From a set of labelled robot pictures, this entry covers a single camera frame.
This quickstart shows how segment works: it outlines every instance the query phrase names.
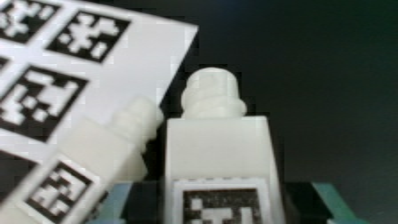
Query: rounded top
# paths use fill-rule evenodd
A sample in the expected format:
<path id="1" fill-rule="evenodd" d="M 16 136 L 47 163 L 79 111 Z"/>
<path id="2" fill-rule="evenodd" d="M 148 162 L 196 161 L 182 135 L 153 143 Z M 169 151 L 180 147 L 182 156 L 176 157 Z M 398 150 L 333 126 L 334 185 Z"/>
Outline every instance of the rounded top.
<path id="1" fill-rule="evenodd" d="M 183 91 L 185 118 L 242 117 L 247 111 L 233 73 L 205 68 L 192 74 Z"/>

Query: white 3d printed object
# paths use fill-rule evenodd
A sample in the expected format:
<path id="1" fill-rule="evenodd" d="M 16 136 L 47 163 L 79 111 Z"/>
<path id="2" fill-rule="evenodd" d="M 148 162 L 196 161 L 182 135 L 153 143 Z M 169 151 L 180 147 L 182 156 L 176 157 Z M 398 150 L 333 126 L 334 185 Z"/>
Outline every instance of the white 3d printed object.
<path id="1" fill-rule="evenodd" d="M 196 72 L 167 124 L 166 224 L 285 224 L 267 118 L 244 117 L 237 79 Z"/>

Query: white board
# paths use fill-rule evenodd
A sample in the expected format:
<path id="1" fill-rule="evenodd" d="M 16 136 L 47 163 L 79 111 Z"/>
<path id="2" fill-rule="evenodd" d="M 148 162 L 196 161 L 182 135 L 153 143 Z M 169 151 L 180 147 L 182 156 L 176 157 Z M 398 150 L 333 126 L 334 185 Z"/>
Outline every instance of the white board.
<path id="1" fill-rule="evenodd" d="M 160 103 L 198 26 L 68 0 L 0 0 L 0 150 L 41 162 L 82 117 Z"/>

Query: dark background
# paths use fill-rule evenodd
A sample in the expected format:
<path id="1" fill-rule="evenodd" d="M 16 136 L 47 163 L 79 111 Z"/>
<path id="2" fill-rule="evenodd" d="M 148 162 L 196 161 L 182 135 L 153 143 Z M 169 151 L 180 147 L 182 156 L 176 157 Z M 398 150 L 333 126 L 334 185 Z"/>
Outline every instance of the dark background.
<path id="1" fill-rule="evenodd" d="M 331 182 L 363 219 L 398 220 L 398 1 L 93 1 L 199 25 L 162 108 L 182 114 L 191 73 L 240 78 L 251 114 L 267 114 L 285 181 Z M 162 148 L 150 150 L 151 176 Z M 32 164 L 0 157 L 4 197 Z"/>

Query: white plastic block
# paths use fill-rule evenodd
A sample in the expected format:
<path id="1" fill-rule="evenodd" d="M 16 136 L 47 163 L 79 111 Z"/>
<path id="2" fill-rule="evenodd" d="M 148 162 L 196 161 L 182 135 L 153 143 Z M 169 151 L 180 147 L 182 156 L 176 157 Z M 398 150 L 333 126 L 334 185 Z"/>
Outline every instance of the white plastic block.
<path id="1" fill-rule="evenodd" d="M 82 223 L 127 170 L 130 180 L 141 180 L 141 151 L 102 125 L 82 120 L 59 153 L 36 167 L 4 201 L 0 223 Z"/>
<path id="2" fill-rule="evenodd" d="M 244 178 L 231 182 L 226 189 L 263 189 L 260 198 L 262 224 L 285 224 L 285 212 L 281 202 L 279 178 L 276 169 L 276 157 L 271 141 L 269 123 L 265 117 L 171 119 L 167 125 L 167 165 L 166 165 L 166 223 L 183 224 L 182 180 L 214 179 L 214 183 L 201 182 L 196 187 L 223 190 L 221 183 L 228 178 Z M 262 186 L 253 184 L 251 179 L 262 179 Z"/>

